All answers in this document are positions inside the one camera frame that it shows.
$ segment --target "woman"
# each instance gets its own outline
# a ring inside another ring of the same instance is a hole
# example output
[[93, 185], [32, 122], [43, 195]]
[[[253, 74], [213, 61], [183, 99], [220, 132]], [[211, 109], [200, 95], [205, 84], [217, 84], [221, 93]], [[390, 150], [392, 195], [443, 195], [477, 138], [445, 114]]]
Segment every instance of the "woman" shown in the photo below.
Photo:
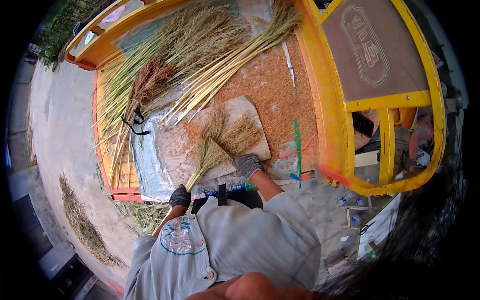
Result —
[[159, 229], [134, 242], [125, 299], [312, 296], [321, 251], [307, 212], [265, 175], [256, 155], [237, 156], [233, 165], [258, 187], [263, 209], [222, 201], [220, 190], [218, 200], [210, 196], [185, 216], [191, 198], [180, 185]]

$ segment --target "embroidered shirt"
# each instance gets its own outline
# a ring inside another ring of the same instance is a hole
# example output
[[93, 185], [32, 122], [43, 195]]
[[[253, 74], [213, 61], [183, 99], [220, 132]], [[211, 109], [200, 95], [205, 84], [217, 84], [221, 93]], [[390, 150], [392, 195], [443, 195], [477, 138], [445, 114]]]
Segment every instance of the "embroidered shirt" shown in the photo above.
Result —
[[196, 215], [168, 221], [158, 239], [134, 241], [125, 299], [186, 297], [248, 272], [278, 287], [312, 289], [320, 242], [305, 209], [283, 192], [263, 209], [209, 197]]

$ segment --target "scissors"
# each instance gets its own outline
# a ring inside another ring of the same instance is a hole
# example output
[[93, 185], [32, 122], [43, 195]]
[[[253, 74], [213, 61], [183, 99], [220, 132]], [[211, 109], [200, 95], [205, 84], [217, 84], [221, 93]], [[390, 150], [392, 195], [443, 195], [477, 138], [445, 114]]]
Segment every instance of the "scissors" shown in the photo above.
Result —
[[376, 221], [373, 221], [373, 223], [371, 223], [370, 225], [364, 225], [361, 229], [360, 229], [360, 235], [363, 235], [368, 228], [370, 228], [370, 226], [372, 226]]

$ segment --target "gray knit glove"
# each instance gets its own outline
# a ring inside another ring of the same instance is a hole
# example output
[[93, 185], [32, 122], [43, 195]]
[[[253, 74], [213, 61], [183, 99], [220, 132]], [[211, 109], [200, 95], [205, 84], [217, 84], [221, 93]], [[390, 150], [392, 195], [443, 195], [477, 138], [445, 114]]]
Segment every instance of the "gray knit glove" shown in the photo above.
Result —
[[244, 176], [247, 180], [252, 177], [255, 171], [263, 170], [260, 165], [260, 160], [256, 154], [247, 154], [243, 156], [234, 156], [233, 157], [233, 166], [237, 171]]
[[172, 207], [180, 205], [188, 209], [188, 206], [190, 205], [191, 201], [192, 201], [192, 198], [190, 197], [190, 193], [187, 192], [187, 189], [185, 189], [185, 186], [181, 184], [170, 196], [170, 201], [168, 203]]

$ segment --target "red string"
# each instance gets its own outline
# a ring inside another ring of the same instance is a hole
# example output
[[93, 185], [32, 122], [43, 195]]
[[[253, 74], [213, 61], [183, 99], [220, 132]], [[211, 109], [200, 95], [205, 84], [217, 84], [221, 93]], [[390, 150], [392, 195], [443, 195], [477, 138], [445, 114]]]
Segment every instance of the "red string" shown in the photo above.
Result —
[[314, 138], [316, 135], [317, 135], [316, 133], [314, 133], [314, 134], [312, 135], [312, 137], [308, 140], [307, 144], [305, 145], [305, 147], [303, 147], [303, 149], [297, 150], [297, 151], [288, 152], [287, 154], [283, 154], [282, 156], [279, 156], [279, 154], [280, 154], [280, 153], [279, 153], [279, 154], [276, 155], [276, 158], [277, 158], [277, 159], [282, 159], [282, 158], [285, 158], [285, 157], [289, 156], [290, 154], [295, 154], [295, 153], [298, 153], [298, 152], [301, 152], [301, 151], [307, 149], [308, 145], [310, 145], [310, 142], [313, 140], [313, 138]]

